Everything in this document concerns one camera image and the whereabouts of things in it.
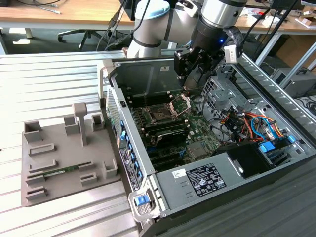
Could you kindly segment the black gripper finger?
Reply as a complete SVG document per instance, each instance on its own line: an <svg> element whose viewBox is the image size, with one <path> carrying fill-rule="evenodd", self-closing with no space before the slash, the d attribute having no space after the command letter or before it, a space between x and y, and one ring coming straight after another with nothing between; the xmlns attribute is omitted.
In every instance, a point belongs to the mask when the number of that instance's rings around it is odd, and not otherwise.
<svg viewBox="0 0 316 237"><path fill-rule="evenodd" d="M188 75L196 66L198 58L198 49L189 47L185 50L177 50L174 53L174 71L180 86L184 86Z"/></svg>
<svg viewBox="0 0 316 237"><path fill-rule="evenodd" d="M224 58L224 52L218 51L215 54L206 54L204 62L204 82L207 82L208 78L213 75L218 68L219 63Z"/></svg>

